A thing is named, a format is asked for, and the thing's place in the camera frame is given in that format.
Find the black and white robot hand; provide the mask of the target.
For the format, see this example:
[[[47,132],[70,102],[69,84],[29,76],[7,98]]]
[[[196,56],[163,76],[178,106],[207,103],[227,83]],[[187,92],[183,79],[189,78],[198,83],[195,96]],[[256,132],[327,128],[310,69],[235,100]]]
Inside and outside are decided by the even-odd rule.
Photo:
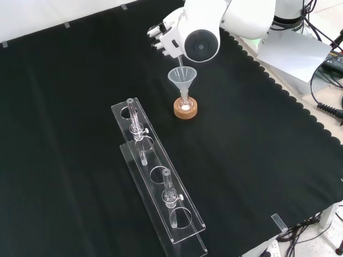
[[[147,31],[147,36],[154,40],[153,49],[162,51],[164,56],[172,58],[183,55],[177,32],[178,23],[183,15],[184,8],[180,7],[167,15],[161,23],[152,26]]]

